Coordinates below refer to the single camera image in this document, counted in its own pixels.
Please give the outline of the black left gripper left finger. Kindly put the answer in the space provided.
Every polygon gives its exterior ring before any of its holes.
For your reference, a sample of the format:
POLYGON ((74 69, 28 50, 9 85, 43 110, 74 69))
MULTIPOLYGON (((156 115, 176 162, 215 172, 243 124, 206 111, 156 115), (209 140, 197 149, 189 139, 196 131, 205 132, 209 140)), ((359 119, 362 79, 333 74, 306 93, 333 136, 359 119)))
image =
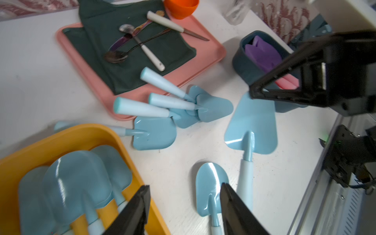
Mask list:
POLYGON ((144 235, 150 204, 150 187, 143 185, 103 235, 144 235))

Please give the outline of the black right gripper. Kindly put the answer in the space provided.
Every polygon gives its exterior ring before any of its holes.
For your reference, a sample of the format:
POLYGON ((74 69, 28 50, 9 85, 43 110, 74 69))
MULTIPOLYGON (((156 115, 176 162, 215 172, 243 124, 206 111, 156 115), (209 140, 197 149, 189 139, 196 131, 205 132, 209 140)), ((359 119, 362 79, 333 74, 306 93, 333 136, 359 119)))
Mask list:
POLYGON ((376 33, 305 42, 250 86, 254 99, 330 107, 343 116, 376 111, 376 33))

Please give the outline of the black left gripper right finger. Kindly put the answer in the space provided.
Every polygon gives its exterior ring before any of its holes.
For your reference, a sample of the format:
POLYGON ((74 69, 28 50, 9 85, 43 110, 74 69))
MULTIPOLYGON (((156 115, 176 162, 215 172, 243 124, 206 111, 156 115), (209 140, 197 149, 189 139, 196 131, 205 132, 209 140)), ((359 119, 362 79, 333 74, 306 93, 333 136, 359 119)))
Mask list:
POLYGON ((223 183, 221 185, 220 203, 222 209, 224 234, 269 234, 228 183, 223 183))

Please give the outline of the purple shovel pink handle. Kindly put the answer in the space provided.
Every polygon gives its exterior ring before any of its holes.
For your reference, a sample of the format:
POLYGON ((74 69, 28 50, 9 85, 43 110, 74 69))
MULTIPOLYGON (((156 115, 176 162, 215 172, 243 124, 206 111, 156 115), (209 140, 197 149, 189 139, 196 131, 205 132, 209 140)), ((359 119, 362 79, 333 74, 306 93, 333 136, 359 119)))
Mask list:
MULTIPOLYGON (((246 44, 244 48, 248 58, 265 73, 272 71, 282 62, 279 52, 259 36, 255 36, 252 44, 246 44)), ((288 73, 276 80, 275 84, 283 90, 295 90, 299 87, 299 79, 288 73)))

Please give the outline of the yellow plastic tray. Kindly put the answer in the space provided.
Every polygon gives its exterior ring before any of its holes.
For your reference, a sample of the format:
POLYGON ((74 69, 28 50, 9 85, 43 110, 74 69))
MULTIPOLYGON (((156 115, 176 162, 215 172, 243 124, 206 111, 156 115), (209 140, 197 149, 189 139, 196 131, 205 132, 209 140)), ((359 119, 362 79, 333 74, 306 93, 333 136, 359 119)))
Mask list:
MULTIPOLYGON (((51 165, 61 156, 77 151, 91 150, 99 145, 114 147, 133 174, 132 183, 122 195, 130 201, 144 182, 124 147, 120 137, 100 124, 82 124, 58 132, 39 142, 29 145, 1 159, 1 235, 20 235, 18 184, 30 170, 51 165)), ((97 209, 100 222, 108 228, 118 215, 115 200, 108 206, 97 209)), ((88 222, 84 215, 70 225, 78 235, 88 235, 88 222)), ((145 225, 148 235, 171 235, 162 215, 151 199, 148 221, 145 225)))

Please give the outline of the light blue shovel white handle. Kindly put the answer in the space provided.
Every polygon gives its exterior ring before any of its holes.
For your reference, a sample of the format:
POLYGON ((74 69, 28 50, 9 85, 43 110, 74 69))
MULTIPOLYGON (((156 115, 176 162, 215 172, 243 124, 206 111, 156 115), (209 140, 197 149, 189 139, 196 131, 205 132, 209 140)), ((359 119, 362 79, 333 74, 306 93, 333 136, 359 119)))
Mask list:
POLYGON ((22 235, 55 235, 57 224, 46 205, 41 185, 48 166, 29 171, 19 182, 18 201, 22 235))

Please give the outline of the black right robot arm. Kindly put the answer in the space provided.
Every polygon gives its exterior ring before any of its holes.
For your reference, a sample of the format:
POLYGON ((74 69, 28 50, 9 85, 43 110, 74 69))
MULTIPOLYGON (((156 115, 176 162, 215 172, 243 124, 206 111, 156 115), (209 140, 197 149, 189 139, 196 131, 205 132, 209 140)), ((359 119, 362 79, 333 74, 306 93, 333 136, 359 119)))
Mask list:
MULTIPOLYGON (((254 99, 329 107, 349 117, 376 111, 376 32, 362 30, 315 37, 249 87, 254 99)), ((376 129, 356 137, 341 125, 327 148, 323 168, 341 186, 372 193, 376 179, 366 163, 376 160, 376 129)))

